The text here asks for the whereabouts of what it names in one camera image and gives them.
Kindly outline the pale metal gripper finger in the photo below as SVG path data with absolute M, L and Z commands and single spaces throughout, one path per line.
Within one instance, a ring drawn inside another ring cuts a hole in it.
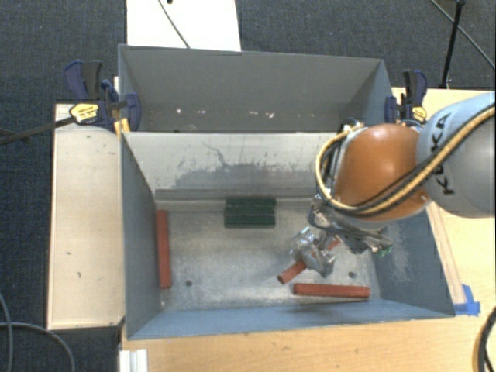
M 336 256 L 328 249 L 317 249 L 303 253 L 303 263 L 309 269 L 318 273 L 322 278 L 330 276 L 334 270 Z
M 319 246 L 325 239 L 322 231 L 313 231 L 311 228 L 304 228 L 290 240 L 290 254 L 294 260 L 313 260 L 319 251 Z

